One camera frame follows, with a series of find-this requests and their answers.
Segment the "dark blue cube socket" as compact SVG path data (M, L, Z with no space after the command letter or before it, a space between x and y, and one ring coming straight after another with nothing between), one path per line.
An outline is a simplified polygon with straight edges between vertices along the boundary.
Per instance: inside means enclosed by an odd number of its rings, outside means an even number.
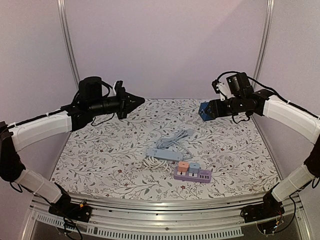
M213 120L209 102L202 102L200 104L198 114L204 122Z

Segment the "light blue plug adapter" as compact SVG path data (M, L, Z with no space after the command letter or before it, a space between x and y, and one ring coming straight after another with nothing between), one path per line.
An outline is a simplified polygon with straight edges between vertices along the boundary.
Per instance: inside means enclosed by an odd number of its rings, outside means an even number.
M200 170L200 164L196 163L196 162L190 162L189 163L189 168L188 168L188 172L191 175L197 175L199 173Z

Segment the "pink plug adapter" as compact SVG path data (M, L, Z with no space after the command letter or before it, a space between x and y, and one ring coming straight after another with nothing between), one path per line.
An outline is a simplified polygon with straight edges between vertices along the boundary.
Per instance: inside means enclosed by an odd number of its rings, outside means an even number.
M186 175L186 172L189 169L189 163L186 161L180 161L177 166L177 173L179 175Z

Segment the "light blue power strip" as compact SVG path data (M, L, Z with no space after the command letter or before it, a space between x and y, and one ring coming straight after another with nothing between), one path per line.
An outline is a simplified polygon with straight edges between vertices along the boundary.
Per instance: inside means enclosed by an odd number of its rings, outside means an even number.
M172 162L179 162L183 160L183 154L180 152L151 147L148 147L146 149L145 155L147 157L154 157L159 160L166 160Z

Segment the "purple power strip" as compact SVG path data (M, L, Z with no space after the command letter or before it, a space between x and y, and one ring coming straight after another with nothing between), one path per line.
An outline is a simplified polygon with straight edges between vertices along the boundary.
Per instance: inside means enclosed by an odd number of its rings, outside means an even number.
M178 168L176 167L174 169L173 178L184 182L208 184L212 180L212 172L210 170L200 169L198 173L189 173L187 171L185 175L183 175L178 173Z

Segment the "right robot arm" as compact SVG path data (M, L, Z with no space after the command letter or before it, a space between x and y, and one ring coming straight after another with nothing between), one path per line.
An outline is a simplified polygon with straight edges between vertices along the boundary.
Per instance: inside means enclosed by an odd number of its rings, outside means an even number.
M309 145L310 153L303 163L265 194L258 213L262 218L269 218L281 201L320 178L320 117L245 72L223 72L211 86L219 97L200 104L198 114L203 121L233 119L238 114L245 114L249 121L252 115L257 115L290 129L290 133L279 133L284 138L282 143L292 144L289 138L297 137L303 146Z

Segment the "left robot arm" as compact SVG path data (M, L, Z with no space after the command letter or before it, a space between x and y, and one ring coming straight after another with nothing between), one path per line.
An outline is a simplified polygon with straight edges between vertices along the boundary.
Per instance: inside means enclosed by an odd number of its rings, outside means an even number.
M114 86L99 76L81 80L72 102L58 110L48 112L18 123L0 123L0 177L9 183L16 183L33 194L55 204L63 216L74 213L69 194L58 184L41 174L28 169L18 154L24 148L58 134L75 132L86 127L95 117L116 115L119 120L141 106L145 99L128 93L123 81Z

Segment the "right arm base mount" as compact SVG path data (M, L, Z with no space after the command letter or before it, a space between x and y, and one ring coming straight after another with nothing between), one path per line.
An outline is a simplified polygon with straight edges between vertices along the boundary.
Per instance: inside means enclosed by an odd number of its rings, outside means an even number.
M281 201L277 201L271 191L268 191L262 198L262 203L250 204L243 207L240 216L244 218L245 223L256 222L285 213Z

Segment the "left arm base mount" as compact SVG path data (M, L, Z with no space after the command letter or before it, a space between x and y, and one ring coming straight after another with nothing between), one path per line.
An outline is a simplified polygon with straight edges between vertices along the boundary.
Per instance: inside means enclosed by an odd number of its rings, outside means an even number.
M93 208L87 204L86 199L80 203L73 203L70 196L63 195L56 203L50 204L48 212L52 215L88 223L92 210Z

